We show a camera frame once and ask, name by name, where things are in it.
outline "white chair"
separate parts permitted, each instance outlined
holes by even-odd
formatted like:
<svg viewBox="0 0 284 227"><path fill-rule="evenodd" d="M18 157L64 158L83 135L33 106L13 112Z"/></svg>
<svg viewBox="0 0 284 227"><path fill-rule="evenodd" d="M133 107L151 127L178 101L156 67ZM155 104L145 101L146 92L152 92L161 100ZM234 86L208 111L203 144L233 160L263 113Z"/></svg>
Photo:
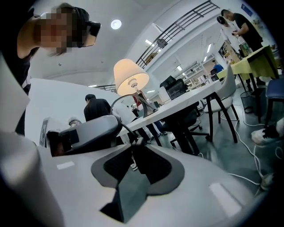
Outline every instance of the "white chair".
<svg viewBox="0 0 284 227"><path fill-rule="evenodd" d="M237 89L237 86L236 86L236 83L235 83L235 76L233 74L232 67L229 64L228 67L227 67L227 76L224 79L222 87L218 91L216 91L216 93L219 96L219 98L221 99L226 110L231 107L235 116L236 116L236 119L239 120L237 112L236 112L236 110L233 106L233 98L232 98L232 95L235 93L236 89ZM221 111L222 111L222 109L221 109L220 105L218 104L216 99L211 100L210 104L211 104L212 114L215 113L215 112L218 112L218 123L221 123ZM204 108L204 113L209 113L208 105ZM233 137L235 137L235 135L236 135L235 130L233 130L231 128L231 131L232 131Z"/></svg>

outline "sticker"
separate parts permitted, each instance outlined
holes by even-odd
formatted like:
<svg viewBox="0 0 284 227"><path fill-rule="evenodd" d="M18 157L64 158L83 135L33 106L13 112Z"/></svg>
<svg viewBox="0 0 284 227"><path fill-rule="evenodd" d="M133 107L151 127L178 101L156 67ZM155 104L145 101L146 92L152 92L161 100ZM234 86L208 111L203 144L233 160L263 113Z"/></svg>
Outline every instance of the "sticker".
<svg viewBox="0 0 284 227"><path fill-rule="evenodd" d="M69 161L69 162L65 162L63 164L57 165L57 168L60 170L60 169L68 168L68 167L73 166L73 165L75 165L75 163L72 162L72 161Z"/></svg>

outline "black railing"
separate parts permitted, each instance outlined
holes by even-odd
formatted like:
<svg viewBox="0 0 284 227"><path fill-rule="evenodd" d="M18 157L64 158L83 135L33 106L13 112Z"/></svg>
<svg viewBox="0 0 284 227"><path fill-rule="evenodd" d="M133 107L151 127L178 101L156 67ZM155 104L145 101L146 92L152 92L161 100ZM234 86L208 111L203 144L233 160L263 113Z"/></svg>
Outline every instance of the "black railing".
<svg viewBox="0 0 284 227"><path fill-rule="evenodd" d="M207 13L218 8L220 7L209 0L187 12L181 18L172 23L153 41L153 44L144 51L136 64L144 69L145 66L149 64L151 60L159 53L159 50L168 45L168 42L170 42L177 34L184 31L194 21L204 17L204 15Z"/></svg>
<svg viewBox="0 0 284 227"><path fill-rule="evenodd" d="M95 88L99 88L102 90L108 90L108 91L117 93L115 84L96 86Z"/></svg>

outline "trash bin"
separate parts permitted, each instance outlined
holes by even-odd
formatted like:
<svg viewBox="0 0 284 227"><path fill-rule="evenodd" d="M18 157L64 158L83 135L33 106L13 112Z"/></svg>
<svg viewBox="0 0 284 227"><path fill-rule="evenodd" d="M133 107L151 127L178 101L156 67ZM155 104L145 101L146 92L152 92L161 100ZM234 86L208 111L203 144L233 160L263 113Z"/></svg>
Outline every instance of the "trash bin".
<svg viewBox="0 0 284 227"><path fill-rule="evenodd" d="M267 104L266 104L266 95L265 95L265 88L258 88L255 91L252 92L251 98L252 98L252 106L253 111L256 116L260 114L260 116L264 115L267 110ZM257 98L259 99L260 104L260 113L257 111Z"/></svg>
<svg viewBox="0 0 284 227"><path fill-rule="evenodd" d="M246 114L253 113L253 104L252 104L252 93L250 91L245 91L240 95L241 101L243 103L244 111Z"/></svg>

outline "white desk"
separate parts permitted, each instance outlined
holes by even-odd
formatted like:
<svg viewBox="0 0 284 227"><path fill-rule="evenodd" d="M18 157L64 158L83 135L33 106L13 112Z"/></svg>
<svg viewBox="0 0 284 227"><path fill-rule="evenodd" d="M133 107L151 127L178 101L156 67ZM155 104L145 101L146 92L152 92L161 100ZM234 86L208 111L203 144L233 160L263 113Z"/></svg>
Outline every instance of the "white desk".
<svg viewBox="0 0 284 227"><path fill-rule="evenodd" d="M176 99L170 101L169 103L161 106L157 112L151 114L146 118L141 117L135 120L134 122L128 124L127 127L130 128L132 131L134 131L146 125L152 124L180 110L183 110L184 108L207 97L208 95L219 90L220 88L221 88L221 82L217 80L205 86L186 92L185 94L177 97ZM118 136L122 136L127 133L128 131L125 128L123 128L118 134Z"/></svg>

